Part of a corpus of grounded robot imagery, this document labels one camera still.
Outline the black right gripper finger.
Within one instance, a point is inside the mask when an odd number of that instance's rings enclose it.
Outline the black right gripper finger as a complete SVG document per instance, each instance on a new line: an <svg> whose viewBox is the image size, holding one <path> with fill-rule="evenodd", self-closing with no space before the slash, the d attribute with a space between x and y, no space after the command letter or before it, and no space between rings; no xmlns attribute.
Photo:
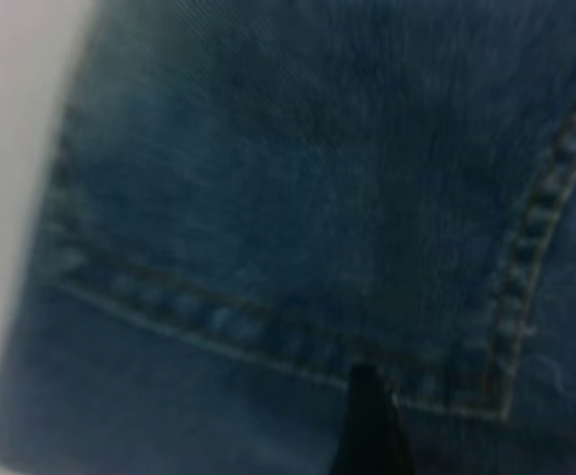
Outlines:
<svg viewBox="0 0 576 475"><path fill-rule="evenodd" d="M351 367L335 474L412 475L413 450L393 392L377 367Z"/></svg>

